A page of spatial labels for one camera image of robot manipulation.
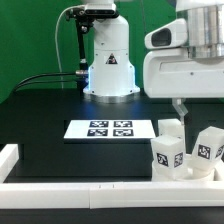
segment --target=black and white pattern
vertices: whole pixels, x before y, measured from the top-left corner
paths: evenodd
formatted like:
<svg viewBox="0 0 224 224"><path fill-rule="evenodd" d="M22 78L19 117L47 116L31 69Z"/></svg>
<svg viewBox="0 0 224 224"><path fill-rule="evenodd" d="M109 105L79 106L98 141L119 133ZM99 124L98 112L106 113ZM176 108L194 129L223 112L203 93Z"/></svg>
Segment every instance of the black and white pattern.
<svg viewBox="0 0 224 224"><path fill-rule="evenodd" d="M72 120L64 136L69 141L99 138L148 140L155 132L150 120Z"/></svg>
<svg viewBox="0 0 224 224"><path fill-rule="evenodd" d="M134 136L134 131L132 129L115 129L114 137L132 137Z"/></svg>
<svg viewBox="0 0 224 224"><path fill-rule="evenodd" d="M223 145L222 147L219 148L219 150L218 150L217 153L216 153L216 157L215 157L215 158L217 158L217 157L219 157L219 156L222 155L223 149L224 149L224 145Z"/></svg>
<svg viewBox="0 0 224 224"><path fill-rule="evenodd" d="M183 152L175 155L175 158L174 158L174 168L180 166L183 164L183 157L184 157L184 154Z"/></svg>
<svg viewBox="0 0 224 224"><path fill-rule="evenodd" d="M204 159L210 159L211 157L211 148L204 146L204 145L199 145L198 146L198 156L202 157Z"/></svg>
<svg viewBox="0 0 224 224"><path fill-rule="evenodd" d="M161 164L163 166L167 166L167 167L169 166L167 156L157 153L157 160L158 160L159 164Z"/></svg>
<svg viewBox="0 0 224 224"><path fill-rule="evenodd" d="M108 135L107 129L89 129L88 137L106 137Z"/></svg>
<svg viewBox="0 0 224 224"><path fill-rule="evenodd" d="M109 127L109 121L91 121L90 128L108 128Z"/></svg>
<svg viewBox="0 0 224 224"><path fill-rule="evenodd" d="M115 128L132 128L132 121L114 121Z"/></svg>

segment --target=green wall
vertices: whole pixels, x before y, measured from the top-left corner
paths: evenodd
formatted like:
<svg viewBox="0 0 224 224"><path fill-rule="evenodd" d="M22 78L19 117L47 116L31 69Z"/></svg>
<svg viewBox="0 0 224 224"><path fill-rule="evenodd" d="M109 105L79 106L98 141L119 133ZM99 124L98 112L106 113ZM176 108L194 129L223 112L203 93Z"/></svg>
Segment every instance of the green wall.
<svg viewBox="0 0 224 224"><path fill-rule="evenodd" d="M0 102L21 80L58 72L55 51L55 26L60 13L79 5L78 0L0 0ZM130 61L136 67L136 84L143 86L143 60L147 53L144 36L175 19L174 8L166 0L116 2L119 12L130 25ZM92 34L85 36L89 63ZM63 20L59 30L59 47L64 72L78 68L79 57L74 21ZM29 88L60 88L60 84L35 85Z"/></svg>

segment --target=black tabletop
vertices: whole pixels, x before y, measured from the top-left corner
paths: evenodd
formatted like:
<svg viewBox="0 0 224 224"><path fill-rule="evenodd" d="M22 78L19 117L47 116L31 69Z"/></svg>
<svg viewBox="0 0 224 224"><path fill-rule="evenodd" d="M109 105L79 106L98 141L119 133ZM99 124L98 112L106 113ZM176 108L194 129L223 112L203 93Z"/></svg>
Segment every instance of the black tabletop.
<svg viewBox="0 0 224 224"><path fill-rule="evenodd" d="M187 152L198 133L224 128L224 104L219 99L186 101ZM20 145L20 159L7 183L148 181L151 146L136 143L66 144L71 120L152 120L179 118L170 99L139 99L102 104L83 99L77 90L23 90L0 105L0 144ZM223 223L223 207L1 210L1 223Z"/></svg>

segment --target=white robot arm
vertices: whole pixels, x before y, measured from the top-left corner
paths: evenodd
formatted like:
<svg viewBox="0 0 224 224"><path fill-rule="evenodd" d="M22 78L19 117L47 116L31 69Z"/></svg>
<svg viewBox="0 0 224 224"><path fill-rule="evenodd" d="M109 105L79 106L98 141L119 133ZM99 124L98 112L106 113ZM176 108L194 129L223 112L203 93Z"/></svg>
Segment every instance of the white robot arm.
<svg viewBox="0 0 224 224"><path fill-rule="evenodd" d="M178 0L176 13L145 38L144 89L172 98L183 119L185 98L224 96L224 0Z"/></svg>
<svg viewBox="0 0 224 224"><path fill-rule="evenodd" d="M88 70L84 96L104 103L125 102L139 93L135 69L129 61L129 25L113 0L83 0L84 9L68 12L76 19L81 48L80 69ZM82 35L94 28L94 61L88 67Z"/></svg>

